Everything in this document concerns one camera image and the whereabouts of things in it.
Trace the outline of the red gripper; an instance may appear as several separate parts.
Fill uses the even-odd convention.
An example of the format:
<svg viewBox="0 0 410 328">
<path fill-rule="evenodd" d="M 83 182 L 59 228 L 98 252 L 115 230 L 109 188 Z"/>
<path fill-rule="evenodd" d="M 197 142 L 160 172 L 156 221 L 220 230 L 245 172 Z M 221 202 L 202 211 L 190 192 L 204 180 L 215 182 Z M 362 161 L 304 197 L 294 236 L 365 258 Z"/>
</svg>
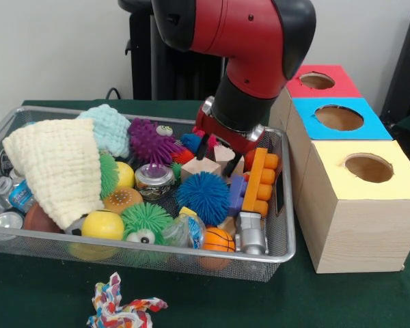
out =
<svg viewBox="0 0 410 328">
<path fill-rule="evenodd" d="M 235 153 L 234 158 L 228 161 L 222 171 L 223 177 L 230 178 L 241 159 L 241 155 L 247 154 L 258 145 L 265 133 L 265 127 L 261 124 L 257 124 L 252 130 L 246 133 L 231 130 L 216 119 L 212 113 L 212 109 L 213 102 L 204 102 L 197 113 L 195 125 L 204 132 L 204 135 L 198 146 L 196 158 L 201 161 L 206 156 L 208 140 L 211 135 L 214 135 Z"/>
</svg>

